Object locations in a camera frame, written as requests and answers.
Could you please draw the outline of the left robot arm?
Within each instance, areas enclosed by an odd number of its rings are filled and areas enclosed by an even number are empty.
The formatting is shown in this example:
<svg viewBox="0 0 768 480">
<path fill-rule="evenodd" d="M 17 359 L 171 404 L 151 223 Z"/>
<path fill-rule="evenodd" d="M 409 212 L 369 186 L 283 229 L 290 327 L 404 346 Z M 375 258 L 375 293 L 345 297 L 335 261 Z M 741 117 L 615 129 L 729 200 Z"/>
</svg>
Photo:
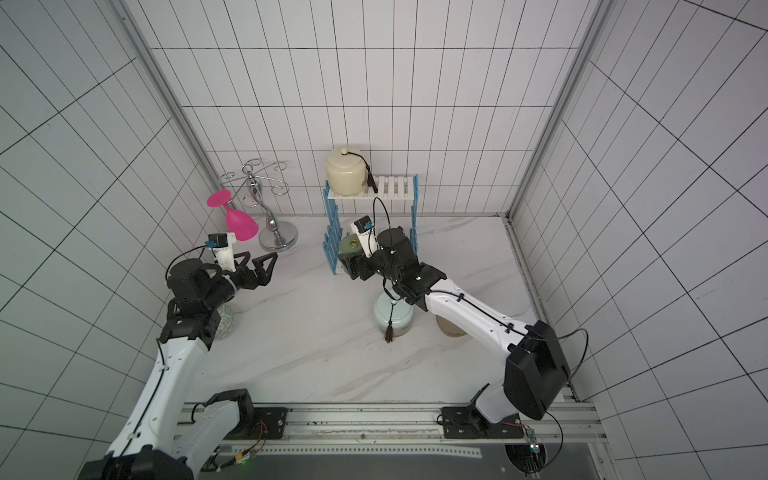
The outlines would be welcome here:
<svg viewBox="0 0 768 480">
<path fill-rule="evenodd" d="M 195 479 L 228 435 L 246 436 L 256 425 L 250 394 L 235 389 L 204 402 L 201 419 L 176 434 L 194 376 L 209 354 L 220 324 L 219 308 L 241 290 L 270 283 L 276 253 L 257 258 L 229 247 L 206 263 L 184 253 L 165 272 L 173 293 L 156 340 L 152 373 L 125 426 L 106 454 L 87 462 L 82 479 Z"/>
</svg>

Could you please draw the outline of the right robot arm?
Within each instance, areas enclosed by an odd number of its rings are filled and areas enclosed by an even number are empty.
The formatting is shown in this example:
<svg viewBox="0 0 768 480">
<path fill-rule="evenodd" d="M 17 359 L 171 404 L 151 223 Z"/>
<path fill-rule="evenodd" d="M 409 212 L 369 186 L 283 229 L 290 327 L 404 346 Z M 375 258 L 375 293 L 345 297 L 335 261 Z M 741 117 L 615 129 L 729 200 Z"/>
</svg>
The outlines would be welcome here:
<svg viewBox="0 0 768 480">
<path fill-rule="evenodd" d="M 502 314 L 460 288 L 444 272 L 420 261 L 403 229 L 376 235 L 367 216 L 351 224 L 358 248 L 338 260 L 352 279 L 378 275 L 393 301 L 403 301 L 455 325 L 504 364 L 503 376 L 473 401 L 491 424 L 522 414 L 541 420 L 571 377 L 560 339 L 547 323 Z"/>
</svg>

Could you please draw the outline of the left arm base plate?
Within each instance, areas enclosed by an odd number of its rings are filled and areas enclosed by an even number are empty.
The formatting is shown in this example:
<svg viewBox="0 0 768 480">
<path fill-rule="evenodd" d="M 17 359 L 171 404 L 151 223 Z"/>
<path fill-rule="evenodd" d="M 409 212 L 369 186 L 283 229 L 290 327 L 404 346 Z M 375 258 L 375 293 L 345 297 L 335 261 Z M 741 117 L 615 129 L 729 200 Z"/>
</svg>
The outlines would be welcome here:
<svg viewBox="0 0 768 480">
<path fill-rule="evenodd" d="M 289 410 L 285 407 L 259 407 L 246 417 L 242 439 L 279 440 L 284 437 Z"/>
</svg>

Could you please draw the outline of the green ceramic tea canister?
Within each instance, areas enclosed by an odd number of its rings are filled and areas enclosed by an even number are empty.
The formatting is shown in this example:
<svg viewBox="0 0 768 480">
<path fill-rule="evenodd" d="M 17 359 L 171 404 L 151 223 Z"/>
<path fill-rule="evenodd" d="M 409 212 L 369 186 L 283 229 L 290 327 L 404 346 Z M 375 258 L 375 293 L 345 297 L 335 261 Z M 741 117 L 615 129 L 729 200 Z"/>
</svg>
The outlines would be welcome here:
<svg viewBox="0 0 768 480">
<path fill-rule="evenodd" d="M 341 240 L 338 261 L 343 271 L 352 279 L 356 279 L 359 276 L 356 270 L 356 262 L 357 258 L 362 254 L 363 249 L 356 234 L 349 234 Z"/>
</svg>

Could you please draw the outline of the brown ceramic tea canister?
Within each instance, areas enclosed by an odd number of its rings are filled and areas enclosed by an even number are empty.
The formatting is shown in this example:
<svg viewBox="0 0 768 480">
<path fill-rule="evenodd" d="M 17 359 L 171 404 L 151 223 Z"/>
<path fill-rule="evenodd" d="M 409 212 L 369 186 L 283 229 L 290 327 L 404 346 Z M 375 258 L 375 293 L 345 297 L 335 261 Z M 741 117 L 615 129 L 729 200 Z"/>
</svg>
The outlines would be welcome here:
<svg viewBox="0 0 768 480">
<path fill-rule="evenodd" d="M 443 318 L 442 316 L 436 315 L 435 319 L 436 319 L 438 328 L 444 335 L 451 338 L 458 338 L 458 337 L 463 337 L 467 335 L 467 333 L 462 328 L 458 327 L 457 325 Z"/>
</svg>

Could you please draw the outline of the light blue tea canister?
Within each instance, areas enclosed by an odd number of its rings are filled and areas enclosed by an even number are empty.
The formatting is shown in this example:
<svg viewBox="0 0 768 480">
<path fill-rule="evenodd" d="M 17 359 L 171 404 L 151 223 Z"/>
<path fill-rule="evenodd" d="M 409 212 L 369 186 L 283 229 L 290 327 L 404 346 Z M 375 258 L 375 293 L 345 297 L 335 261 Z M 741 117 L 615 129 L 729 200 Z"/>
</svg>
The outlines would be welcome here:
<svg viewBox="0 0 768 480">
<path fill-rule="evenodd" d="M 382 293 L 373 305 L 373 315 L 376 326 L 384 334 L 385 342 L 391 343 L 411 328 L 414 307 L 403 299 L 393 300 Z"/>
</svg>

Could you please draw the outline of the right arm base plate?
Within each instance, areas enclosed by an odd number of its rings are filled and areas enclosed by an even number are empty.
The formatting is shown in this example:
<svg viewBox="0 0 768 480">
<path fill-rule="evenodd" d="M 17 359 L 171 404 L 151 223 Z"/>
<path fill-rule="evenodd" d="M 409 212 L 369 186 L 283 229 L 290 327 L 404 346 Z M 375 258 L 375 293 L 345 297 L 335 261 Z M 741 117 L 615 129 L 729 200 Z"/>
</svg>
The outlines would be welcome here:
<svg viewBox="0 0 768 480">
<path fill-rule="evenodd" d="M 454 440 L 522 439 L 524 427 L 518 414 L 510 415 L 499 423 L 483 417 L 474 406 L 446 406 L 436 418 L 443 436 Z"/>
</svg>

